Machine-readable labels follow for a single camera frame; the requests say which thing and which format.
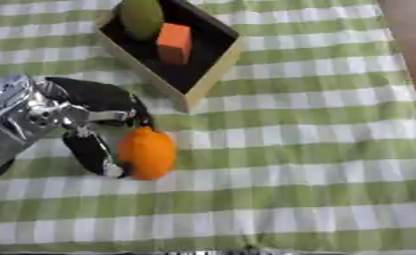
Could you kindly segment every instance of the orange block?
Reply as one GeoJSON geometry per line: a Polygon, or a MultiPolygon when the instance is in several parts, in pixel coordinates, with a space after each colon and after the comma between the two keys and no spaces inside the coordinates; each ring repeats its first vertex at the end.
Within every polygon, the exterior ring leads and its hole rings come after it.
{"type": "Polygon", "coordinates": [[[188,63],[191,52],[191,29],[188,26],[163,24],[157,39],[160,60],[174,65],[188,63]]]}

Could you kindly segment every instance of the wooden table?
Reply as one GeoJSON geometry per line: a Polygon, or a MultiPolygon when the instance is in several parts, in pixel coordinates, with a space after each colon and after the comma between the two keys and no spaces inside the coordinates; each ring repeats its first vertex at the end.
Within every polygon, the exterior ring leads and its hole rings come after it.
{"type": "Polygon", "coordinates": [[[416,85],[416,0],[379,0],[416,85]]]}

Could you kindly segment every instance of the orange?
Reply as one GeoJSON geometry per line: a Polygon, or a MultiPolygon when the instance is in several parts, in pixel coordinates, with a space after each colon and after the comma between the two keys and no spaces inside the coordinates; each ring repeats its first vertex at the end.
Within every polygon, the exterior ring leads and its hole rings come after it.
{"type": "Polygon", "coordinates": [[[151,127],[138,127],[127,132],[118,142],[118,160],[129,163],[137,179],[155,179],[165,175],[175,160],[175,147],[170,136],[151,127]]]}

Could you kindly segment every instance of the tablecloth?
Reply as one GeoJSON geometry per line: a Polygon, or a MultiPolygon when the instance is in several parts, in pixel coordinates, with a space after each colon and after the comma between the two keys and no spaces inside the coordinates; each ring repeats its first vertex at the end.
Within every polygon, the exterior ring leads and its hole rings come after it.
{"type": "Polygon", "coordinates": [[[190,115],[96,40],[117,2],[0,0],[0,77],[137,93],[174,137],[175,167],[93,176],[54,131],[0,179],[0,252],[416,254],[416,91],[375,0],[191,0],[245,51],[190,115]]]}

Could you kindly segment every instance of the wooden box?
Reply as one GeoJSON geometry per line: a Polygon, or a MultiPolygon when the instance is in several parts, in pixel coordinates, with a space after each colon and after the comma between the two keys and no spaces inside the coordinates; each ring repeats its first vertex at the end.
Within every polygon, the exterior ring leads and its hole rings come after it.
{"type": "Polygon", "coordinates": [[[103,46],[188,113],[239,59],[239,34],[219,20],[182,0],[160,0],[165,22],[191,27],[192,52],[187,65],[161,62],[155,39],[136,41],[126,34],[117,7],[97,23],[103,46]]]}

